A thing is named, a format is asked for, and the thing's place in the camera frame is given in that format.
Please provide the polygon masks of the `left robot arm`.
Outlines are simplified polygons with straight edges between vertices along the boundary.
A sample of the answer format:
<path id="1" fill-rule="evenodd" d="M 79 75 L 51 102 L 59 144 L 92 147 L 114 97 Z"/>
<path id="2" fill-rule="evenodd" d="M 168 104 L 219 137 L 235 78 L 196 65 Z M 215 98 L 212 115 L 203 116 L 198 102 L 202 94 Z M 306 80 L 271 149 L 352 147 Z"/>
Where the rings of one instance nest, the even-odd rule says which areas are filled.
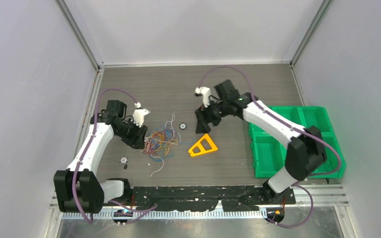
<path id="1" fill-rule="evenodd" d="M 111 178 L 100 183 L 96 177 L 101 158 L 115 137 L 132 149 L 143 149 L 148 130 L 144 125 L 150 110 L 135 103 L 132 115 L 126 115 L 127 105 L 109 100 L 105 109 L 90 120 L 87 139 L 65 170 L 56 171 L 53 181 L 61 212 L 97 214 L 104 204 L 115 200 L 120 205 L 131 202 L 132 191 L 126 178 Z"/>

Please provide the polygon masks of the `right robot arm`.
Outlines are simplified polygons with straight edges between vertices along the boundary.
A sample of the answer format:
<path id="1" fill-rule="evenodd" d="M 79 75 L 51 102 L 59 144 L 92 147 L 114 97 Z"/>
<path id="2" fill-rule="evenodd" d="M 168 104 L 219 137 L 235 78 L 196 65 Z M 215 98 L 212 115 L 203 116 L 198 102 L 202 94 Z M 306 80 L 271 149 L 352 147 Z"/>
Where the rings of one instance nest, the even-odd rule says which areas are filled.
<path id="1" fill-rule="evenodd" d="M 276 139 L 287 149 L 284 166 L 264 184 L 263 196 L 269 203 L 277 203 L 283 191 L 303 181 L 327 160 L 321 131 L 294 123 L 266 106 L 247 92 L 241 94 L 230 80 L 214 87 L 217 97 L 208 87 L 197 87 L 194 94 L 202 98 L 202 105 L 195 110 L 197 134 L 209 133 L 210 126 L 217 126 L 222 118 L 235 116 L 254 124 Z"/>

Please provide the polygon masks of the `poker chip centre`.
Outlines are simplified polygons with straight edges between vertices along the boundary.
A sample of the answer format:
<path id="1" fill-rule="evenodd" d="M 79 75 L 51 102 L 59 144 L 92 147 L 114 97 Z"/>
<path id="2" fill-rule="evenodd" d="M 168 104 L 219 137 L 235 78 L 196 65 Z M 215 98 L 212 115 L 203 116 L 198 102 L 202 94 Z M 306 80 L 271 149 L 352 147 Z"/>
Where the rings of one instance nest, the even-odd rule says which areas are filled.
<path id="1" fill-rule="evenodd" d="M 187 125 L 185 123 L 180 123 L 179 128 L 180 130 L 185 130 L 187 128 Z"/>

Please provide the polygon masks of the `green plastic bin organiser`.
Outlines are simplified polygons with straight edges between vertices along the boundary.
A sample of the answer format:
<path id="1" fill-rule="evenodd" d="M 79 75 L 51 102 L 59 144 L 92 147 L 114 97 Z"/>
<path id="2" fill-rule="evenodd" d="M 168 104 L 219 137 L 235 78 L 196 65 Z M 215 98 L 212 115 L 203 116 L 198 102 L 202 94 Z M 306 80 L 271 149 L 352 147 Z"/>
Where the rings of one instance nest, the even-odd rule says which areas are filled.
<path id="1" fill-rule="evenodd" d="M 321 131 L 322 139 L 340 156 L 340 169 L 331 173 L 331 171 L 334 171 L 337 168 L 338 159 L 335 154 L 326 147 L 327 161 L 314 171 L 313 178 L 343 178 L 346 163 L 328 113 L 324 107 L 271 106 L 270 108 L 284 118 L 304 127 L 317 127 Z M 250 148 L 253 155 L 254 176 L 259 179 L 272 177 L 285 164 L 286 148 L 263 129 L 252 123 L 249 123 L 249 136 L 252 140 Z"/>

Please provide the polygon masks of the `yellow triangular plastic frame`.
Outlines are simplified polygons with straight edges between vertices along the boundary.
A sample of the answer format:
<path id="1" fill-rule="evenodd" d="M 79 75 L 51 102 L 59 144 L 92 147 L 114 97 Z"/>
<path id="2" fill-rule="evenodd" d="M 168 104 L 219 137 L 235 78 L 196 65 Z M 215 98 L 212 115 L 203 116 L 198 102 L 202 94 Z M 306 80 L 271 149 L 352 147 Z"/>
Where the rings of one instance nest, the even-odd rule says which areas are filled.
<path id="1" fill-rule="evenodd" d="M 197 157 L 216 152 L 217 150 L 217 145 L 209 134 L 206 133 L 188 150 L 188 153 L 191 157 Z"/>

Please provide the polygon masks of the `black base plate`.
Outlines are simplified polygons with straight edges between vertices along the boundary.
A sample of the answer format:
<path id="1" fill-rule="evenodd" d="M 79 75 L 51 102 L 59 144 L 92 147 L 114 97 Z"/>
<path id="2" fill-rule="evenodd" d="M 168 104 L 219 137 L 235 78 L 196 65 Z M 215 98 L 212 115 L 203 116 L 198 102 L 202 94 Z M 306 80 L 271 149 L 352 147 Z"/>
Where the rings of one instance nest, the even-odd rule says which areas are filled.
<path id="1" fill-rule="evenodd" d="M 156 211 L 213 211 L 220 204 L 224 211 L 255 211 L 260 205 L 293 205 L 292 190 L 277 198 L 266 196 L 261 186 L 135 186 L 126 189 L 119 201 L 139 210 L 156 205 Z"/>

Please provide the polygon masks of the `aluminium frame rail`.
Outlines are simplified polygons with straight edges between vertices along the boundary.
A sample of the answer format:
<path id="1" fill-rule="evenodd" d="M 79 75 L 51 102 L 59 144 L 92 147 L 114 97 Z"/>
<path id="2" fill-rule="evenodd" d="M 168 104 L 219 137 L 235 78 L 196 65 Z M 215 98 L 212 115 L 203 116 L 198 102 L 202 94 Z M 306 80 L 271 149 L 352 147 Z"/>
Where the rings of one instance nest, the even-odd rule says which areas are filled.
<path id="1" fill-rule="evenodd" d="M 341 184 L 310 184 L 302 185 L 313 199 L 315 207 L 348 206 L 348 198 Z M 296 205 L 309 207 L 310 197 L 302 188 L 294 187 Z"/>

